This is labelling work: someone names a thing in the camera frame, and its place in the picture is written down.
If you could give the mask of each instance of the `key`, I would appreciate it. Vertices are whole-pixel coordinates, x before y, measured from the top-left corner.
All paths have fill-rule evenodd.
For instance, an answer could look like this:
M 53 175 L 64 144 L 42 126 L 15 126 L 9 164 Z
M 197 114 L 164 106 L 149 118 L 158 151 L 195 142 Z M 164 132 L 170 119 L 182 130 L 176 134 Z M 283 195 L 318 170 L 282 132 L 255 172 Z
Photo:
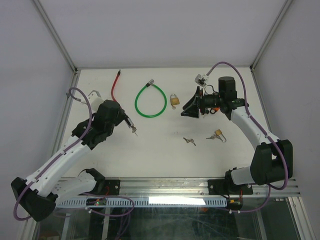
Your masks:
M 185 137 L 183 139 L 186 141 L 187 144 L 190 143 L 189 139 L 186 139 Z
M 193 145 L 197 146 L 197 145 L 195 144 L 195 140 L 193 140 L 192 138 L 191 138 L 189 141 L 190 141 L 190 143 L 192 143 Z
M 211 137 L 207 137 L 206 139 L 216 139 L 217 135 L 213 134 Z

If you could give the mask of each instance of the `green cable lock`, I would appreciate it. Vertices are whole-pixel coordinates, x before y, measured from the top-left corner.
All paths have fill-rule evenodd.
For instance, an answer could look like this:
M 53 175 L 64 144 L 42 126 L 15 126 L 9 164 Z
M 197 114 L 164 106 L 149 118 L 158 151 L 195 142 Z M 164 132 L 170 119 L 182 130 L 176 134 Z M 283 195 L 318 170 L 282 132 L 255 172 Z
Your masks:
M 151 79 L 138 93 L 138 95 L 135 97 L 135 101 L 134 101 L 134 107 L 135 107 L 135 110 L 137 111 L 138 114 L 140 114 L 142 117 L 145 117 L 145 118 L 155 118 L 159 115 L 161 115 L 165 110 L 166 110 L 166 107 L 167 107 L 167 98 L 166 98 L 166 95 L 164 93 L 164 91 L 161 90 L 160 87 L 158 87 L 157 85 L 154 84 L 154 80 Z M 158 112 L 157 114 L 154 114 L 154 115 L 146 115 L 144 113 L 142 113 L 139 108 L 138 108 L 138 99 L 141 95 L 141 93 L 147 88 L 147 87 L 150 87 L 150 86 L 154 86 L 162 95 L 163 95 L 163 98 L 164 98 L 164 106 L 162 108 L 162 110 L 160 112 Z

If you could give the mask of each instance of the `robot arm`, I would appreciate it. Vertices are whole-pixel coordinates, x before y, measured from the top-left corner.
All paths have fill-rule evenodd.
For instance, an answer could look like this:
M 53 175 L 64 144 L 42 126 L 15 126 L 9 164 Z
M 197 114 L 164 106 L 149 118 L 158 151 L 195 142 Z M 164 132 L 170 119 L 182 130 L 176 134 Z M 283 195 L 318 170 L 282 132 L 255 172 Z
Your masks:
M 94 168 L 81 172 L 76 178 L 58 183 L 80 158 L 112 135 L 115 126 L 123 120 L 127 124 L 132 123 L 120 105 L 111 100 L 101 103 L 92 118 L 92 124 L 81 141 L 74 145 L 87 130 L 89 119 L 77 125 L 66 143 L 43 166 L 26 179 L 17 177 L 11 183 L 15 198 L 18 199 L 22 194 L 20 204 L 34 220 L 45 219 L 55 209 L 56 204 L 70 197 L 85 192 L 102 192 L 105 177 Z
M 245 184 L 263 185 L 285 179 L 285 169 L 278 151 L 247 114 L 245 100 L 237 98 L 236 82 L 233 77 L 220 77 L 219 92 L 213 94 L 204 94 L 203 89 L 198 86 L 192 99 L 183 106 L 181 116 L 199 118 L 200 113 L 208 114 L 208 109 L 211 108 L 220 108 L 221 112 L 242 130 L 255 149 L 250 166 L 239 169 L 235 167 L 225 173 L 220 192 L 229 194 L 237 192 Z M 291 178 L 293 175 L 292 144 L 288 140 L 280 140 L 270 131 L 266 133 L 280 148 L 286 161 L 288 178 Z

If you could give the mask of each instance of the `aluminum frame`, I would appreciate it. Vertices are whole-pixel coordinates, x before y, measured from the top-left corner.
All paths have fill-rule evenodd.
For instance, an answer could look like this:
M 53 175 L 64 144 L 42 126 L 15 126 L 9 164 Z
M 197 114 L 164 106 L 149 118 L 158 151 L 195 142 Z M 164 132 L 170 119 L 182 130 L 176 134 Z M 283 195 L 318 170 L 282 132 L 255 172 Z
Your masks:
M 288 197 L 288 205 L 301 240 L 316 240 L 301 197 Z
M 76 86 L 79 80 L 80 72 L 77 71 L 73 60 L 71 59 L 67 49 L 65 48 L 62 40 L 60 39 L 55 27 L 50 21 L 44 7 L 41 4 L 40 0 L 31 0 L 35 9 L 41 16 L 45 26 L 50 32 L 53 40 L 55 41 L 57 47 L 59 48 L 64 59 L 68 63 L 69 67 L 74 72 L 70 86 Z M 277 31 L 279 24 L 284 18 L 287 10 L 290 8 L 294 0 L 286 0 L 282 6 L 278 16 L 276 17 L 273 25 L 270 28 L 270 31 L 266 35 L 266 38 L 258 51 L 252 65 L 251 71 L 254 79 L 254 83 L 258 92 L 258 96 L 262 105 L 263 113 L 265 115 L 268 127 L 270 124 L 268 121 L 268 115 L 265 109 L 265 104 L 259 90 L 259 85 L 257 84 L 254 72 L 255 67 L 257 66 L 259 60 L 261 59 L 263 53 L 266 51 L 267 46 L 269 45 L 274 33 Z M 63 138 L 63 134 L 66 128 L 68 121 L 69 113 L 71 110 L 72 101 L 68 98 L 64 104 L 62 116 L 60 118 L 60 123 L 55 135 L 55 142 L 52 146 L 51 154 L 55 153 L 60 145 Z M 121 178 L 121 190 L 120 194 L 126 196 L 150 196 L 150 195 L 167 195 L 167 194 L 179 194 L 180 196 L 199 196 L 207 197 L 209 196 L 208 185 L 206 182 L 208 179 L 213 179 L 210 177 L 207 178 Z M 268 192 L 267 186 L 253 186 L 253 195 L 245 195 L 244 198 L 260 198 L 261 196 L 266 196 Z M 312 231 L 309 218 L 306 214 L 306 210 L 303 205 L 303 201 L 300 197 L 300 192 L 296 184 L 295 179 L 290 179 L 288 183 L 288 188 L 284 191 L 271 191 L 271 197 L 277 198 L 286 198 L 288 197 L 288 202 L 291 208 L 292 215 L 296 221 L 296 226 L 300 234 L 301 239 L 316 239 Z M 18 233 L 19 240 L 30 240 L 33 237 L 37 223 L 31 218 L 21 224 Z

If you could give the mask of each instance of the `small padlock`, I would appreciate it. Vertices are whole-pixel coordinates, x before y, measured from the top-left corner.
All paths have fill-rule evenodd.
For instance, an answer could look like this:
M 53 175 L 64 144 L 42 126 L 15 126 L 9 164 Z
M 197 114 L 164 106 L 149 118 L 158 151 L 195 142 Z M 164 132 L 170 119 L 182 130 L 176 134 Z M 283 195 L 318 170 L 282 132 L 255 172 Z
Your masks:
M 180 101 L 179 101 L 179 98 L 177 97 L 177 95 L 175 95 L 175 94 L 170 95 L 170 104 L 172 106 L 172 109 L 176 109 L 175 105 L 180 104 Z

